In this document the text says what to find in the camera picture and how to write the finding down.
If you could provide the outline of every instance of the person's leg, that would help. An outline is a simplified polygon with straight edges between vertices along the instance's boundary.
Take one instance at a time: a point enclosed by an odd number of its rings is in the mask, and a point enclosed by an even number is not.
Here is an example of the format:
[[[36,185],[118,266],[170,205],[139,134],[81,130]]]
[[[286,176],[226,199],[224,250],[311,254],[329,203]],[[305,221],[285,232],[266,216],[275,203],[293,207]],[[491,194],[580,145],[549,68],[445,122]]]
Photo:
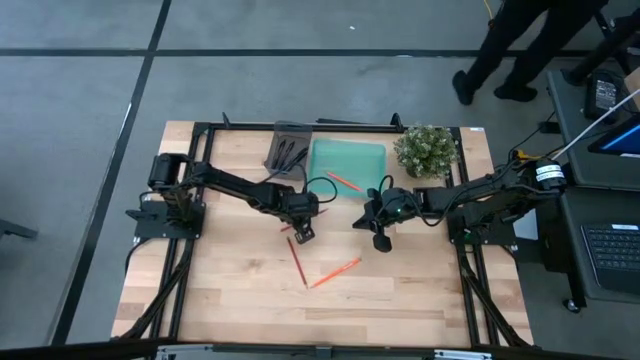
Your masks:
[[[487,33],[478,58],[469,72],[459,71],[453,78],[458,99],[464,105],[473,101],[473,94],[494,72],[509,46],[531,26],[550,5],[551,0],[505,0],[495,18],[494,27]]]
[[[549,9],[547,21],[538,37],[524,54],[516,59],[511,74],[495,91],[501,99],[527,102],[537,91],[527,87],[561,50],[604,6],[605,0],[556,0]]]

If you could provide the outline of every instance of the green tray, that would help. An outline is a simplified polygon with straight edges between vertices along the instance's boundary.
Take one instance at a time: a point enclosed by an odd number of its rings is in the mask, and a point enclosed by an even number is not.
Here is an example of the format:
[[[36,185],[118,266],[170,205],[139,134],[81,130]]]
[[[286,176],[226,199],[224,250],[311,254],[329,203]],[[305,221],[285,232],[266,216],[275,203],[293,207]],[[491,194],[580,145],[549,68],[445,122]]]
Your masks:
[[[317,139],[312,145],[309,179],[324,176],[336,184],[338,196],[366,198],[367,189],[377,189],[385,175],[386,158],[384,145]],[[362,192],[331,178],[327,172],[356,185]],[[318,195],[333,195],[333,187],[324,180],[312,182],[309,190]]]

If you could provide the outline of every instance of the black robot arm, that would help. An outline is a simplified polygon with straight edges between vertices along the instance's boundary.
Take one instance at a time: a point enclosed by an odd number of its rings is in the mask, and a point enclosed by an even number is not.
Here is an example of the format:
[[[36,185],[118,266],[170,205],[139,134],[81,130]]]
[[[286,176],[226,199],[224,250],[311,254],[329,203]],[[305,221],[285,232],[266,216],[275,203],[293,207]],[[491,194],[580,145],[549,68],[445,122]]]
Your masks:
[[[456,228],[471,234],[471,230],[486,230],[497,223],[518,220],[539,201],[560,196],[565,186],[557,163],[546,159],[513,160],[494,174],[451,188],[415,188],[409,192],[392,187],[382,193],[369,189],[371,201],[365,204],[365,214],[353,227],[373,231],[375,248],[388,252],[391,241],[384,234],[387,226],[415,217],[436,226],[447,214],[455,212],[457,216],[452,220],[459,222]],[[461,205],[465,205],[464,208],[458,209]],[[437,221],[429,223],[427,219]]]
[[[190,171],[178,183],[178,174],[184,163]],[[318,215],[319,202],[312,192],[296,193],[292,186],[271,182],[254,183],[216,169],[206,162],[189,163],[186,155],[166,153],[154,158],[148,185],[153,192],[163,197],[164,206],[160,206],[156,214],[150,209],[145,211],[144,207],[130,210],[127,214],[138,220],[139,225],[145,220],[153,220],[156,225],[162,222],[165,235],[162,237],[187,237],[169,236],[171,229],[181,229],[199,236],[204,212],[192,202],[192,194],[189,193],[190,189],[198,186],[242,199],[253,209],[290,224],[296,231],[299,243],[307,242],[315,236],[311,218]]]

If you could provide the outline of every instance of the red pencil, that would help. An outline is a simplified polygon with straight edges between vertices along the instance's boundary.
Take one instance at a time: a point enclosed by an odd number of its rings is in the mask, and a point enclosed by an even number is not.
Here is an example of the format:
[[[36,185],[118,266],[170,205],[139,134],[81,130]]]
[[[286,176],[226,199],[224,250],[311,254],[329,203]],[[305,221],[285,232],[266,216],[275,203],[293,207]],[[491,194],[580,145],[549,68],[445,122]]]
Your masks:
[[[329,209],[322,209],[322,210],[318,211],[318,215],[322,214],[323,212],[325,212],[327,210],[329,210]],[[280,232],[285,232],[285,231],[287,231],[287,230],[289,230],[291,228],[292,228],[291,225],[287,225],[287,226],[283,227],[282,229],[280,229]]]
[[[313,289],[314,287],[318,287],[322,284],[324,284],[325,282],[333,279],[334,277],[340,275],[341,273],[351,269],[352,267],[354,267],[355,265],[357,265],[360,262],[360,258],[355,258],[353,260],[351,260],[350,263],[348,263],[347,265],[341,267],[340,269],[334,270],[331,274],[323,277],[322,279],[316,281],[315,284],[311,285],[311,288]]]
[[[291,239],[287,236],[287,242],[289,243],[289,249],[291,249],[291,254],[293,254],[293,260],[296,262],[296,266],[298,267],[298,272],[300,273],[300,277],[302,278],[302,283],[305,288],[309,288],[307,285],[307,279],[304,277],[304,272],[302,272],[302,266],[300,266],[300,261],[298,261],[298,255],[296,255],[296,251],[293,249],[293,243],[291,243]]]
[[[336,175],[336,174],[334,174],[334,173],[332,173],[332,172],[328,172],[328,171],[327,171],[327,175],[329,175],[329,176],[331,176],[332,178],[334,178],[334,179],[336,179],[336,180],[340,181],[341,183],[345,184],[346,186],[348,186],[348,187],[352,188],[353,190],[356,190],[356,191],[360,191],[360,192],[362,192],[362,189],[360,189],[359,187],[357,187],[357,186],[353,185],[352,183],[348,182],[347,180],[345,180],[345,179],[341,178],[340,176],[338,176],[338,175]]]

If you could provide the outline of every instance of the potted plant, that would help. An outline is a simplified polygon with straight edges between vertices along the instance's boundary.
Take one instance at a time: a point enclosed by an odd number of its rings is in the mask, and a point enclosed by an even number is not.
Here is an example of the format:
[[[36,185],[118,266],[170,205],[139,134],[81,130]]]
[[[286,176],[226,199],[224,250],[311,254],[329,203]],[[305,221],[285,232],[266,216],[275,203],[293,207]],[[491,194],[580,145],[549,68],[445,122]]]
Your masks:
[[[414,178],[442,178],[458,160],[457,141],[447,128],[418,125],[393,144],[398,163]]]

